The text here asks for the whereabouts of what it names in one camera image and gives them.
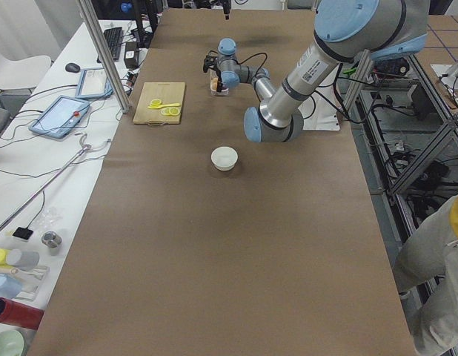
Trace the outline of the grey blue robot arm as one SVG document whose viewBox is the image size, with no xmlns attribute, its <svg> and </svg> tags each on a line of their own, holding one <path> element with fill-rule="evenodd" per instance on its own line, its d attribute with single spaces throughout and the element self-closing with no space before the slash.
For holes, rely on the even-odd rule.
<svg viewBox="0 0 458 356">
<path fill-rule="evenodd" d="M 302 132 L 299 106 L 339 64 L 352 62 L 364 50 L 373 60 L 420 52 L 426 43 L 429 7 L 429 1 L 321 1 L 313 42 L 278 88 L 263 67 L 238 62 L 236 43 L 230 38 L 220 41 L 215 56 L 205 57 L 203 71 L 216 72 L 218 88 L 253 86 L 260 103 L 245 111 L 248 140 L 287 142 Z"/>
</svg>

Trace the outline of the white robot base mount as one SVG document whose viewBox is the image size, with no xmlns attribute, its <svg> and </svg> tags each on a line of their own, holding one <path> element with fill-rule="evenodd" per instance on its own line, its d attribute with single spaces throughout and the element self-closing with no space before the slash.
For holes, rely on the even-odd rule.
<svg viewBox="0 0 458 356">
<path fill-rule="evenodd" d="M 319 94 L 313 94 L 300 106 L 304 120 L 304 131 L 339 131 L 340 125 L 336 109 L 328 104 Z"/>
</svg>

